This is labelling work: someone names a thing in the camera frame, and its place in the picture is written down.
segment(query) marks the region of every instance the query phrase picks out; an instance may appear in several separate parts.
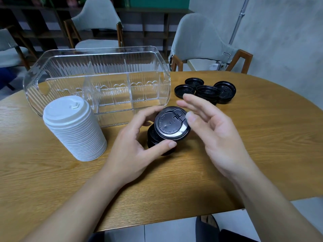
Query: chair seat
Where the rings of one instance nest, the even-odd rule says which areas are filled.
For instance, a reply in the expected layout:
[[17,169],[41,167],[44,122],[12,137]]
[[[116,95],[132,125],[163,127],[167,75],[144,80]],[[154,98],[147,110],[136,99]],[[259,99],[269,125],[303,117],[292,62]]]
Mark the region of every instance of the chair seat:
[[[20,49],[25,56],[28,55],[27,48],[20,47]],[[19,65],[20,63],[21,59],[14,47],[4,51],[0,51],[0,68],[12,67]]]
[[76,44],[75,49],[79,48],[106,48],[106,47],[119,47],[117,40],[84,40]]

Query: wood grain surface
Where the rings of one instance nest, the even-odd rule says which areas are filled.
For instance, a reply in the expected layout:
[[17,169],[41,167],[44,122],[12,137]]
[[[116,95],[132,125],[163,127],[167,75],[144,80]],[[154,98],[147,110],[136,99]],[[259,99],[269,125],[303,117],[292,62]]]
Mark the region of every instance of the wood grain surface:
[[[172,90],[189,77],[230,81],[237,93],[218,107],[236,125],[253,160],[289,200],[323,195],[323,111],[277,84],[232,72],[172,72]],[[170,105],[176,105],[172,91]],[[106,160],[123,126],[103,129],[108,147],[77,161],[46,128],[22,91],[0,101],[0,237],[17,241],[71,197]],[[140,133],[145,145],[147,127]],[[242,208],[194,132],[121,190],[97,230]]]

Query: wooden chair frame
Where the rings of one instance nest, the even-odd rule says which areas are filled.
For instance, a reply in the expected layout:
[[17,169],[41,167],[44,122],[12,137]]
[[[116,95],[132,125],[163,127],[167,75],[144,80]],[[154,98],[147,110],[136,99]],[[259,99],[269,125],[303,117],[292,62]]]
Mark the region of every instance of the wooden chair frame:
[[[65,25],[67,37],[68,37],[69,43],[71,45],[71,48],[75,48],[75,44],[74,44],[74,41],[73,41],[73,35],[72,35],[72,32],[71,32],[71,29],[75,33],[76,38],[80,42],[80,41],[82,41],[82,39],[81,39],[81,37],[79,35],[79,32],[77,31],[72,19],[65,20],[64,25]],[[119,47],[124,46],[124,43],[123,43],[123,30],[122,30],[121,22],[117,23],[117,37],[118,37]]]
[[[239,49],[236,54],[233,56],[231,63],[228,65],[225,71],[231,71],[233,67],[236,65],[239,58],[244,58],[244,64],[241,70],[241,73],[247,74],[249,70],[250,63],[252,61],[253,55],[244,50]],[[180,60],[179,57],[174,55],[171,59],[171,69],[172,71],[176,71],[176,67],[178,66],[178,71],[183,71],[183,64],[187,63],[187,60]]]
[[[29,46],[29,44],[27,43],[27,41],[25,40],[25,38],[22,36],[21,32],[13,25],[10,25],[8,27],[6,27],[6,29],[9,31],[9,33],[11,34],[12,37],[14,37],[14,35],[16,35],[23,43],[23,45],[29,50],[29,52],[35,57],[35,59],[37,60],[37,52],[35,51],[33,46]],[[22,50],[20,49],[19,46],[14,47],[20,57],[20,59],[22,60],[25,68],[27,70],[30,69],[29,63],[25,57],[25,55],[23,54]]]

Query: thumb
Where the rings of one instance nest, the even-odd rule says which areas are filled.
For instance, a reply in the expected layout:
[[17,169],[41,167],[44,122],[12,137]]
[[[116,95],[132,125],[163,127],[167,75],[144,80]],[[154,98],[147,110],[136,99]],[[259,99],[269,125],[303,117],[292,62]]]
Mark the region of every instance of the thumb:
[[163,140],[159,144],[145,150],[143,153],[144,161],[147,162],[147,165],[153,162],[162,154],[165,154],[168,150],[175,148],[177,142],[172,140]]
[[204,144],[214,141],[214,131],[208,126],[208,124],[204,120],[202,120],[202,118],[199,115],[194,114],[192,111],[189,111],[185,117],[187,119],[188,125],[202,139]]

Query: left hand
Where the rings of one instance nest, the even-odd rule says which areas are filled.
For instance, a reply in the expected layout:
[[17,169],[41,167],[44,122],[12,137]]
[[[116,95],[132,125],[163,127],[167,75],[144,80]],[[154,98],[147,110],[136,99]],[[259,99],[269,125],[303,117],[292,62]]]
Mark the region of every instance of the left hand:
[[141,126],[148,126],[148,121],[154,121],[163,106],[153,106],[140,110],[131,122],[120,130],[102,171],[113,175],[120,185],[125,185],[138,178],[146,167],[177,143],[163,140],[159,144],[144,150],[137,141]]

